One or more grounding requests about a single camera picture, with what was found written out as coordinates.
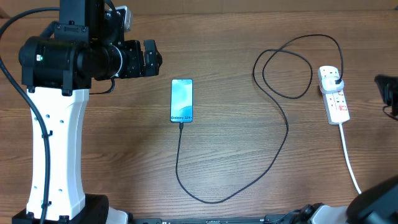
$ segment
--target black cable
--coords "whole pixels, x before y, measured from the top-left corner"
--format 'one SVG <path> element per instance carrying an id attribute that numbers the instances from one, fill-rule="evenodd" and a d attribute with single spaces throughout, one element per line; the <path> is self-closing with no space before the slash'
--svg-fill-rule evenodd
<path id="1" fill-rule="evenodd" d="M 105 3 L 112 9 L 111 13 L 114 13 L 116 15 L 117 12 L 116 12 L 116 9 L 115 9 L 114 4 L 112 3 L 112 1 L 111 0 L 105 0 Z"/>
<path id="2" fill-rule="evenodd" d="M 219 201 L 217 201 L 217 202 L 207 202 L 207 201 L 204 201 L 204 200 L 199 199 L 199 198 L 197 198 L 196 196 L 192 195 L 192 194 L 182 185 L 182 183 L 181 183 L 181 181 L 180 181 L 180 178 L 178 177 L 178 157 L 179 157 L 179 153 L 180 153 L 180 143 L 181 143 L 182 128 L 183 128 L 183 123 L 180 123 L 180 138 L 179 138 L 179 140 L 178 140 L 177 161 L 176 161 L 176 163 L 175 163 L 175 175 L 176 175 L 176 177 L 177 177 L 178 183 L 180 184 L 181 188 L 182 188 L 189 196 L 191 196 L 191 197 L 194 198 L 195 200 L 197 200 L 197 201 L 199 201 L 199 202 L 202 202 L 202 203 L 209 203 L 209 204 L 223 203 L 223 202 L 227 201 L 228 199 L 234 197 L 234 196 L 237 195 L 238 193 L 242 192 L 243 190 L 246 190 L 248 187 L 250 187 L 250 186 L 252 186 L 253 184 L 255 184 L 259 179 L 261 179 L 264 175 L 266 175 L 266 174 L 268 173 L 268 171 L 271 169 L 272 165 L 274 165 L 274 162 L 275 162 L 276 158 L 278 157 L 278 155 L 279 155 L 279 153 L 280 153 L 280 150 L 282 150 L 282 147 L 283 147 L 283 145 L 284 145 L 285 142 L 286 142 L 287 135 L 288 135 L 288 133 L 289 133 L 289 122 L 287 121 L 286 114 L 285 114 L 285 112 L 283 111 L 283 109 L 282 109 L 282 107 L 280 106 L 280 104 L 275 100 L 274 97 L 272 97 L 268 92 L 266 92 L 265 89 L 263 89 L 263 88 L 260 86 L 260 84 L 257 82 L 256 76 L 254 75 L 254 74 L 255 74 L 256 65 L 257 65 L 259 59 L 261 58 L 261 56 L 262 56 L 264 53 L 269 52 L 269 51 L 274 51 L 274 53 L 269 57 L 268 61 L 266 62 L 265 66 L 264 66 L 263 69 L 262 69 L 262 79 L 264 80 L 264 82 L 266 83 L 266 85 L 267 85 L 274 93 L 278 94 L 279 96 L 282 96 L 282 97 L 288 98 L 288 99 L 299 99 L 299 98 L 302 97 L 304 94 L 306 94 L 306 92 L 307 92 L 308 89 L 310 88 L 310 85 L 311 85 L 311 82 L 312 82 L 312 77 L 313 77 L 312 66 L 311 66 L 311 63 L 310 63 L 306 58 L 304 58 L 303 56 L 301 56 L 301 55 L 299 55 L 299 54 L 297 54 L 297 53 L 295 53 L 295 52 L 290 52 L 290 51 L 288 51 L 288 50 L 283 50 L 283 48 L 286 47 L 289 43 L 291 43 L 291 42 L 293 42 L 293 41 L 295 41 L 295 40 L 297 40 L 297 39 L 304 38 L 304 37 L 313 37 L 313 36 L 328 37 L 328 38 L 330 38 L 331 40 L 333 40 L 333 41 L 336 43 L 336 45 L 337 45 L 337 47 L 338 47 L 338 50 L 339 50 L 339 53 L 340 53 L 340 59 L 341 59 L 341 76 L 340 76 L 340 79 L 343 77 L 343 54 L 341 53 L 341 49 L 340 49 L 340 46 L 339 46 L 339 44 L 337 43 L 337 41 L 336 41 L 334 38 L 332 38 L 332 37 L 330 37 L 330 36 L 328 36 L 328 35 L 323 35 L 323 34 L 303 35 L 303 36 L 300 36 L 300 37 L 296 37 L 296 38 L 294 38 L 293 40 L 287 42 L 286 44 L 284 44 L 284 45 L 283 45 L 282 47 L 280 47 L 279 49 L 267 49 L 267 50 L 261 52 L 261 54 L 258 56 L 256 62 L 254 63 L 253 70 L 252 70 L 252 77 L 253 77 L 253 80 L 254 80 L 254 82 L 256 83 L 256 85 L 260 88 L 260 90 L 263 91 L 263 92 L 264 92 L 270 99 L 272 99 L 273 102 L 278 106 L 278 108 L 279 108 L 280 112 L 282 113 L 282 116 L 284 117 L 284 120 L 285 120 L 286 133 L 285 133 L 285 137 L 284 137 L 282 143 L 280 144 L 280 147 L 279 147 L 278 151 L 276 152 L 275 157 L 273 158 L 272 162 L 269 164 L 268 168 L 267 168 L 258 178 L 256 178 L 256 179 L 255 179 L 254 181 L 252 181 L 251 183 L 247 184 L 245 187 L 241 188 L 240 190 L 238 190 L 237 192 L 233 193 L 233 194 L 230 195 L 229 197 L 226 197 L 226 198 L 224 198 L 223 200 L 219 200 Z M 311 70 L 310 81 L 309 81 L 309 83 L 308 83 L 307 88 L 305 89 L 305 91 L 304 91 L 301 95 L 299 95 L 299 96 L 285 96 L 285 95 L 283 95 L 283 94 L 281 94 L 281 93 L 278 93 L 278 92 L 277 92 L 276 90 L 274 90 L 273 88 L 271 88 L 271 86 L 267 83 L 267 80 L 266 80 L 266 78 L 265 78 L 265 68 L 266 68 L 268 62 L 271 60 L 271 58 L 272 58 L 276 53 L 278 53 L 278 52 L 283 52 L 283 53 L 288 53 L 288 54 L 292 54 L 292 55 L 298 56 L 298 57 L 300 57 L 301 59 L 303 59 L 303 60 L 308 64 L 308 66 L 310 67 L 310 70 Z"/>
<path id="3" fill-rule="evenodd" d="M 268 222 L 268 221 L 266 220 L 266 218 L 264 217 L 264 222 L 263 222 L 263 224 L 270 224 L 270 223 L 282 222 L 282 221 L 284 221 L 284 218 L 285 218 L 287 215 L 290 215 L 290 214 L 293 214 L 293 213 L 297 213 L 297 212 L 300 212 L 300 209 L 292 210 L 292 211 L 286 213 L 286 214 L 285 214 L 284 216 L 282 216 L 281 218 L 278 218 L 277 220 L 274 220 L 274 221 L 271 221 L 271 222 Z"/>
<path id="4" fill-rule="evenodd" d="M 343 68 L 343 53 L 341 52 L 341 48 L 340 48 L 340 45 L 338 44 L 338 42 L 337 42 L 334 38 L 332 38 L 331 36 L 325 35 L 325 34 L 309 34 L 309 35 L 303 35 L 303 36 L 296 37 L 296 38 L 294 38 L 293 40 L 288 41 L 286 44 L 284 44 L 284 45 L 281 46 L 279 49 L 277 49 L 277 50 L 275 51 L 275 53 L 273 53 L 273 54 L 269 57 L 269 59 L 267 60 L 266 64 L 264 65 L 264 68 L 262 69 L 262 78 L 264 79 L 264 82 L 266 83 L 266 85 L 268 86 L 268 88 L 270 88 L 274 93 L 278 94 L 279 96 L 282 96 L 282 97 L 285 97 L 285 98 L 289 98 L 288 96 L 284 96 L 284 95 L 282 95 L 282 94 L 276 92 L 273 88 L 271 88 L 271 86 L 267 83 L 267 81 L 266 81 L 266 79 L 265 79 L 265 77 L 264 77 L 264 69 L 265 69 L 265 67 L 267 66 L 268 62 L 275 56 L 275 54 L 277 54 L 278 52 L 280 52 L 280 50 L 282 50 L 282 49 L 284 49 L 286 46 L 288 46 L 291 42 L 293 42 L 293 41 L 295 41 L 295 40 L 297 40 L 297 39 L 304 38 L 304 37 L 327 37 L 327 38 L 331 39 L 331 40 L 337 45 L 338 52 L 340 53 L 340 60 L 341 60 L 341 74 L 340 74 L 340 78 L 339 78 L 338 80 L 336 80 L 336 84 L 340 84 L 341 81 L 342 81 L 342 79 L 343 79 L 343 70 L 344 70 L 344 68 Z M 308 89 L 306 89 L 302 95 L 300 95 L 300 96 L 298 96 L 298 97 L 296 97 L 296 98 L 289 98 L 289 99 L 298 99 L 298 98 L 300 98 L 301 96 L 303 96 L 303 95 L 307 92 L 307 90 L 308 90 Z"/>
<path id="5" fill-rule="evenodd" d="M 38 9 L 31 9 L 26 12 L 22 12 L 12 18 L 10 18 L 1 28 L 0 28 L 0 38 L 2 37 L 4 31 L 15 21 L 18 19 L 36 13 L 36 12 L 45 12 L 45 11 L 59 11 L 60 8 L 58 7 L 43 7 L 43 8 L 38 8 Z M 0 68 L 2 72 L 4 72 L 5 76 L 7 79 L 10 81 L 11 85 L 18 91 L 18 93 L 23 97 L 23 99 L 26 101 L 26 103 L 29 105 L 29 107 L 32 109 L 33 113 L 35 114 L 37 121 L 40 124 L 40 128 L 42 130 L 42 135 L 43 135 L 43 141 L 44 141 L 44 151 L 45 151 L 45 176 L 44 176 L 44 196 L 43 196 L 43 204 L 42 204 L 42 216 L 40 218 L 40 224 L 44 223 L 45 216 L 47 214 L 47 207 L 49 204 L 49 187 L 50 187 L 50 143 L 49 143 L 49 136 L 47 132 L 47 128 L 45 127 L 45 123 L 43 120 L 42 115 L 40 114 L 39 110 L 37 107 L 34 105 L 33 101 L 29 98 L 29 96 L 26 94 L 26 92 L 18 85 L 18 83 L 15 81 L 15 79 L 12 77 L 12 75 L 9 73 L 7 70 L 6 66 L 4 65 L 4 62 L 1 59 L 0 56 Z"/>
<path id="6" fill-rule="evenodd" d="M 112 85 L 111 88 L 109 88 L 108 90 L 101 92 L 101 93 L 90 93 L 90 95 L 97 95 L 97 94 L 107 94 L 107 93 L 111 93 L 114 90 L 114 86 L 116 85 L 114 78 L 111 78 L 112 81 Z"/>
<path id="7" fill-rule="evenodd" d="M 391 106 L 383 106 L 383 112 L 384 112 L 384 114 L 387 115 L 388 117 L 390 117 L 390 118 L 392 118 L 392 119 L 398 121 L 398 118 L 396 118 L 396 117 L 394 117 L 393 115 L 391 115 L 391 114 L 389 114 L 389 113 L 386 112 L 386 108 L 387 108 L 387 107 L 391 107 Z"/>

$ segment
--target wood grain surface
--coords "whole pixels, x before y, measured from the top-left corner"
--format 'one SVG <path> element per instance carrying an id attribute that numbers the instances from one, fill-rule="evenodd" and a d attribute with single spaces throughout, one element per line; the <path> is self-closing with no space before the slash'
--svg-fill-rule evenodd
<path id="1" fill-rule="evenodd" d="M 171 15 L 393 10 L 397 7 L 398 0 L 113 0 L 113 3 L 115 6 L 127 6 L 134 15 Z M 29 9 L 59 7 L 59 5 L 60 1 L 54 0 L 2 0 L 0 1 L 0 15 L 3 15 L 3 18 L 10 18 Z M 58 13 L 43 12 L 28 17 L 58 17 Z"/>
<path id="2" fill-rule="evenodd" d="M 0 53 L 19 83 L 19 48 L 52 20 L 17 21 L 2 37 Z M 265 170 L 285 133 L 280 111 L 251 78 L 255 59 L 265 49 L 316 33 L 333 36 L 343 49 L 351 115 L 344 129 L 359 186 L 366 190 L 396 175 L 398 123 L 383 114 L 374 77 L 398 74 L 398 12 L 137 16 L 126 39 L 155 39 L 164 62 L 157 77 L 116 80 L 112 94 L 90 97 L 83 124 L 85 192 L 106 194 L 112 207 L 137 218 L 260 217 L 307 203 L 348 205 L 356 191 L 317 84 L 317 69 L 340 68 L 340 58 L 334 43 L 322 37 L 288 48 L 311 62 L 314 79 L 298 100 L 271 93 L 290 129 L 267 175 L 218 205 L 190 198 L 175 178 L 178 125 L 169 121 L 171 80 L 194 80 L 195 118 L 183 130 L 180 179 L 197 197 L 220 200 Z M 261 79 L 261 69 L 256 71 Z M 310 78 L 308 65 L 286 54 L 277 55 L 266 72 L 271 86 L 290 96 L 303 92 Z M 109 85 L 93 82 L 92 91 Z M 4 75 L 0 141 L 0 223 L 9 223 L 29 198 L 32 125 L 28 106 Z"/>

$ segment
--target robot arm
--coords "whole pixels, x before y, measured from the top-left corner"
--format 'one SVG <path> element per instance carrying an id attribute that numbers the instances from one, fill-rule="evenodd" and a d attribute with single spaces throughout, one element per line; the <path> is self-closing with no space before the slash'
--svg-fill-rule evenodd
<path id="1" fill-rule="evenodd" d="M 162 57 L 154 40 L 124 40 L 132 14 L 126 6 L 105 11 L 104 0 L 60 0 L 60 20 L 30 37 L 19 52 L 22 84 L 49 132 L 50 184 L 45 223 L 124 224 L 132 216 L 109 207 L 104 195 L 89 195 L 81 183 L 81 130 L 91 80 L 150 77 Z M 26 209 L 12 223 L 36 223 L 42 215 L 45 149 L 32 112 L 33 178 Z"/>

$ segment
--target power strip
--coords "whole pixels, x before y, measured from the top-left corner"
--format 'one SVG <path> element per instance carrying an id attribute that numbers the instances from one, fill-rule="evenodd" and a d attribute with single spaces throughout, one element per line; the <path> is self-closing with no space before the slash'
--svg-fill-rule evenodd
<path id="1" fill-rule="evenodd" d="M 362 191 L 356 182 L 351 164 L 349 163 L 346 139 L 344 137 L 343 123 L 349 120 L 347 101 L 343 91 L 344 83 L 341 81 L 341 85 L 333 86 L 334 83 L 331 83 L 329 86 L 325 86 L 325 83 L 329 83 L 330 80 L 334 80 L 338 77 L 338 69 L 333 66 L 322 66 L 318 69 L 319 87 L 322 92 L 323 102 L 325 103 L 326 115 L 328 116 L 329 124 L 338 124 L 347 168 L 351 179 L 353 180 L 356 191 L 361 194 Z M 332 88 L 336 88 L 336 91 L 330 93 Z"/>
<path id="2" fill-rule="evenodd" d="M 322 80 L 329 80 L 331 77 L 338 77 L 338 75 L 338 69 L 335 67 L 320 67 L 318 70 L 320 88 L 322 89 Z M 340 124 L 349 120 L 347 102 L 342 89 L 334 93 L 322 93 L 322 95 L 329 124 Z"/>

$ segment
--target phone screen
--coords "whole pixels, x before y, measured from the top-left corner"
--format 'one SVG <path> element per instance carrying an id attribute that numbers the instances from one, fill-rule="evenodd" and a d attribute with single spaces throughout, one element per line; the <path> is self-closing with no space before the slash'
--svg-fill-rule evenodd
<path id="1" fill-rule="evenodd" d="M 193 80 L 172 80 L 171 122 L 193 121 Z"/>

